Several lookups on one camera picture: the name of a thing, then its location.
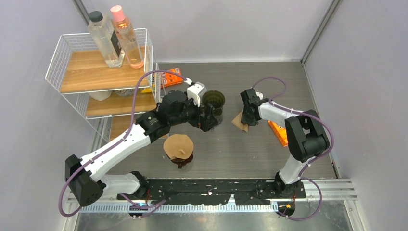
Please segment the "brown paper coffee filter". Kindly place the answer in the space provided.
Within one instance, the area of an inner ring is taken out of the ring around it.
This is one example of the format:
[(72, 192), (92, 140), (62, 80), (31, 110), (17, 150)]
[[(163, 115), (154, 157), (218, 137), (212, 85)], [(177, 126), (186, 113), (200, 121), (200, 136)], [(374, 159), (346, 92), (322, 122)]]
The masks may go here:
[(174, 134), (166, 139), (163, 149), (170, 160), (188, 159), (193, 153), (194, 144), (189, 136)]
[(248, 126), (247, 124), (244, 124), (244, 123), (241, 122), (242, 114), (243, 114), (243, 111), (240, 111), (240, 112), (238, 113), (238, 115), (232, 120), (231, 123), (232, 123), (234, 126), (236, 126), (237, 128), (239, 128), (240, 130), (242, 130), (242, 131), (244, 131), (244, 132), (248, 132), (249, 126)]

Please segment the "dark green coffee dripper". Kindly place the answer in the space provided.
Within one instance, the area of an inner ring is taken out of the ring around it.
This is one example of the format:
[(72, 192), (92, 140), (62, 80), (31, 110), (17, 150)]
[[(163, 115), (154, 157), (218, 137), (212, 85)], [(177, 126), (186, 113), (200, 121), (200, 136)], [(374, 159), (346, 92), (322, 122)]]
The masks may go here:
[(201, 98), (202, 108), (204, 112), (212, 107), (211, 111), (214, 116), (221, 116), (223, 113), (223, 106), (225, 104), (225, 96), (222, 92), (217, 90), (207, 91)]

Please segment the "brown plastic coffee dripper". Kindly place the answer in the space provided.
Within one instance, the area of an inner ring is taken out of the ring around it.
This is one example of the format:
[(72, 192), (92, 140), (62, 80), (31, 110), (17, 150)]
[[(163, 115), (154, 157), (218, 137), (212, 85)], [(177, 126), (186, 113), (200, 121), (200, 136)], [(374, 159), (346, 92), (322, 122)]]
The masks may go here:
[(188, 163), (192, 162), (193, 160), (193, 154), (191, 154), (187, 158), (171, 158), (168, 156), (168, 159), (173, 163), (177, 165), (178, 169), (182, 169), (184, 166), (186, 166)]

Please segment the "grey plastic measuring cup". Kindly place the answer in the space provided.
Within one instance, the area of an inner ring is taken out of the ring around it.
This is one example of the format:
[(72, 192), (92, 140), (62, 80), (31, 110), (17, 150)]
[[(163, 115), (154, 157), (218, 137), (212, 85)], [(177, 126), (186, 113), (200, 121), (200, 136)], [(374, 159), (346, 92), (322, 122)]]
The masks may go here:
[(222, 110), (214, 110), (212, 112), (214, 119), (217, 121), (217, 125), (220, 125), (224, 119)]

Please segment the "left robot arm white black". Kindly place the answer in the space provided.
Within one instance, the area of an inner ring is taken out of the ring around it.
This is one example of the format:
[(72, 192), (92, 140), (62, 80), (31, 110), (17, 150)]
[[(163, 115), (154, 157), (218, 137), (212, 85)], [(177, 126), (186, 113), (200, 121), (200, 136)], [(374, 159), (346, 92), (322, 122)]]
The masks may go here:
[(206, 92), (199, 104), (187, 93), (172, 90), (157, 107), (139, 116), (130, 128), (100, 149), (81, 158), (72, 155), (65, 161), (65, 180), (81, 207), (89, 206), (103, 196), (132, 195), (142, 199), (148, 185), (144, 176), (133, 171), (125, 175), (107, 172), (135, 151), (168, 134), (172, 126), (189, 123), (203, 132), (220, 123), (225, 103), (217, 91)]

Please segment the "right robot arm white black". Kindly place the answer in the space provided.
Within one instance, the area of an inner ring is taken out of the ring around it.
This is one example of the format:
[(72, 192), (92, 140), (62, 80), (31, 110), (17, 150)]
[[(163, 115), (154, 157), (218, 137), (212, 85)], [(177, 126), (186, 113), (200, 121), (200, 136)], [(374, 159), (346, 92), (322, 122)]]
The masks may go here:
[(261, 99), (253, 88), (241, 92), (240, 96), (243, 101), (243, 124), (255, 126), (260, 120), (269, 120), (286, 129), (290, 156), (284, 167), (276, 173), (273, 187), (278, 196), (288, 197), (309, 162), (330, 146), (317, 112), (297, 111), (268, 98)]

